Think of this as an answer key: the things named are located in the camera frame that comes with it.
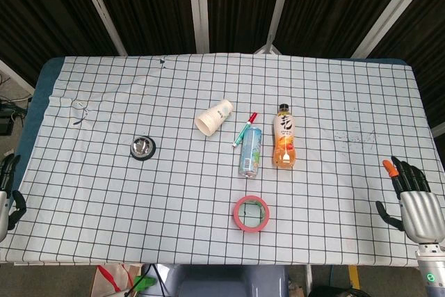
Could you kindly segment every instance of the black grid lines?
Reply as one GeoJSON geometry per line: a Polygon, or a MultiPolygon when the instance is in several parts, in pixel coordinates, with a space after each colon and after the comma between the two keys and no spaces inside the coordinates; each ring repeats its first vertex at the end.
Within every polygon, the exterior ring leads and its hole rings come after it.
{"type": "Polygon", "coordinates": [[[413,265],[415,246],[384,224],[399,214],[380,167],[425,170],[445,207],[441,164],[410,67],[290,56],[67,57],[21,191],[29,207],[0,244],[9,262],[413,265]],[[193,119],[235,107],[206,138],[193,119]],[[273,118],[295,118],[293,170],[272,164],[273,118]],[[256,179],[232,142],[252,112],[263,131],[256,179]],[[156,154],[129,156],[149,135],[156,154]],[[244,234],[232,211],[263,198],[270,221],[244,234]]]}

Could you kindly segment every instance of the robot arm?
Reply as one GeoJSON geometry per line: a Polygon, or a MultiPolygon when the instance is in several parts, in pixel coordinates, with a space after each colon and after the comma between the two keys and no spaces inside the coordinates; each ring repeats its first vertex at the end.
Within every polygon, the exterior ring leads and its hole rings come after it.
{"type": "Polygon", "coordinates": [[[383,221],[418,243],[417,262],[429,297],[445,296],[445,219],[439,200],[431,193],[425,175],[416,167],[392,157],[383,161],[400,203],[402,220],[391,217],[379,201],[375,203],[383,221]]]}

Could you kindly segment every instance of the white paper cup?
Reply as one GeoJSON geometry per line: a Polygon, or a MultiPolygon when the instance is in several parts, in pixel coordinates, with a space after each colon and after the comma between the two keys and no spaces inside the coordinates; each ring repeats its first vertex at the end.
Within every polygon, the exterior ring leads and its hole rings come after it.
{"type": "Polygon", "coordinates": [[[196,127],[206,136],[211,136],[234,110],[234,106],[226,99],[207,109],[195,118],[196,127]]]}

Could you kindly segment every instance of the plastic bottle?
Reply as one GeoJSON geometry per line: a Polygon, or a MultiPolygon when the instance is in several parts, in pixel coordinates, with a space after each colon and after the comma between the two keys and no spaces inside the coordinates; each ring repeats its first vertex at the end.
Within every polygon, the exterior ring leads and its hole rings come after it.
{"type": "Polygon", "coordinates": [[[273,162],[280,168],[292,168],[296,159],[293,146],[293,116],[289,113],[289,105],[280,104],[278,114],[273,121],[275,132],[275,150],[273,162]]]}

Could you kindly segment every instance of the floor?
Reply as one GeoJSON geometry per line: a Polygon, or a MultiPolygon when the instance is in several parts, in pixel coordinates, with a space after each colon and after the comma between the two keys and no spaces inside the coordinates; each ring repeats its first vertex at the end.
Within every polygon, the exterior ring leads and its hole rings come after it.
{"type": "MultiPolygon", "coordinates": [[[[27,96],[13,80],[0,86],[0,96],[19,99],[27,96]]],[[[11,136],[0,136],[0,159],[17,147],[22,132],[20,120],[11,136]]],[[[95,266],[13,266],[0,265],[1,295],[18,296],[89,296],[95,266]]],[[[350,278],[347,266],[312,266],[314,287],[329,285],[347,288],[350,278]]],[[[420,273],[415,268],[360,266],[361,289],[372,297],[426,296],[420,273]]],[[[294,285],[305,289],[304,266],[290,266],[289,277],[294,285]]]]}

